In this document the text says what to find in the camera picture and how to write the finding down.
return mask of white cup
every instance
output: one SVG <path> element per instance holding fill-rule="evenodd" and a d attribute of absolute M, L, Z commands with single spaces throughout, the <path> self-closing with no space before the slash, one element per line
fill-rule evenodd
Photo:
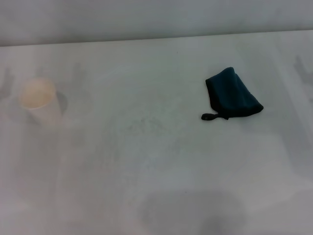
<path fill-rule="evenodd" d="M 42 126 L 56 127 L 61 123 L 62 114 L 56 89 L 47 78 L 34 78 L 25 84 L 21 95 L 20 105 Z"/>

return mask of folded fabric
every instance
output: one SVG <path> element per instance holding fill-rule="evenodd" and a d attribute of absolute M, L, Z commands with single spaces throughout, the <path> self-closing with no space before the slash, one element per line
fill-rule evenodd
<path fill-rule="evenodd" d="M 202 120 L 247 117 L 263 110 L 263 106 L 248 91 L 233 67 L 207 79 L 205 83 L 211 107 L 217 114 L 203 114 Z"/>

